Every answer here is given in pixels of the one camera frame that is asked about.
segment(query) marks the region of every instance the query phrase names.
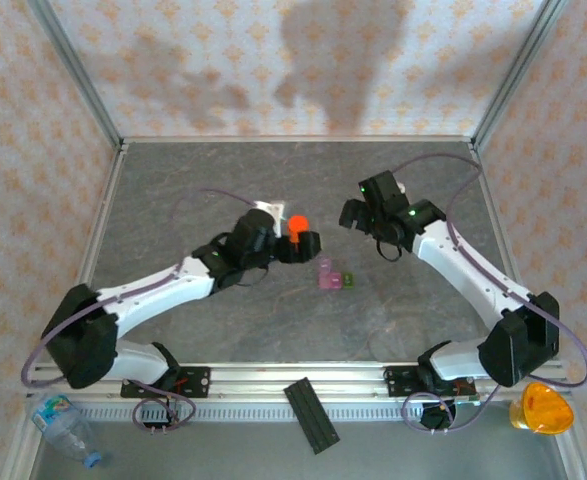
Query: yellow light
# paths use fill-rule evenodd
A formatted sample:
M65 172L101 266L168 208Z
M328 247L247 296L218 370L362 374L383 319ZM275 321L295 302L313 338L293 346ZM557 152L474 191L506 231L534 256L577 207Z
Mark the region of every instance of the yellow light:
M517 428L533 430L545 435L556 435L573 425L573 410L555 390L542 383L530 383L522 399L509 409L511 423Z

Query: orange lamp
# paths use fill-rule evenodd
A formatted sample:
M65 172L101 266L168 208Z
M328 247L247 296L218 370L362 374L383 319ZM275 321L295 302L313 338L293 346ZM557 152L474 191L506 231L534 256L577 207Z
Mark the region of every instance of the orange lamp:
M537 382L527 385L520 401L511 403L509 416L514 427L545 435L567 431L574 420L573 410L562 395Z
M291 243L300 243L299 234L309 231L309 221L303 215L294 215L289 218L288 227Z

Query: blue bottle cap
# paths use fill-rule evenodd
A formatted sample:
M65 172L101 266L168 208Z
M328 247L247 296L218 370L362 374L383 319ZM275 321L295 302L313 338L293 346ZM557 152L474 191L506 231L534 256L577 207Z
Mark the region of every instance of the blue bottle cap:
M100 452L90 453L89 456L84 459L84 466L86 468L93 468L100 462L100 460L102 460Z

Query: wall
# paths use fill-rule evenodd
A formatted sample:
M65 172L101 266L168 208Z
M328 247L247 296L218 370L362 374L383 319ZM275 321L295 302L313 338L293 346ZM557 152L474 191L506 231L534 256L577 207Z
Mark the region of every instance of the wall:
M0 0L0 471L22 362L76 278L112 155L26 1Z
M543 2L53 3L124 136L470 136Z
M483 153L528 286L560 300L587 345L587 0L573 0ZM562 344L569 375L583 361ZM576 390L587 428L587 389Z

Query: white mounting piece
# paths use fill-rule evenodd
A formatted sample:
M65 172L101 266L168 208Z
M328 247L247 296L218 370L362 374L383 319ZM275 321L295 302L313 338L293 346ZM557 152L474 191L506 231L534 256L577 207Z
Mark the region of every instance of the white mounting piece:
M442 380L486 378L489 375L480 363L477 347L486 337L466 342L451 342L431 355L431 366Z
M164 355L153 345L140 345L118 340L117 357L102 380L135 379L152 385L166 373L169 366Z
M274 200L271 203L256 201L255 208L258 210L263 210L273 217L273 220L275 220L273 230L275 230L275 236L280 238L282 236L282 221L284 220L284 209L286 208L286 203L281 200Z

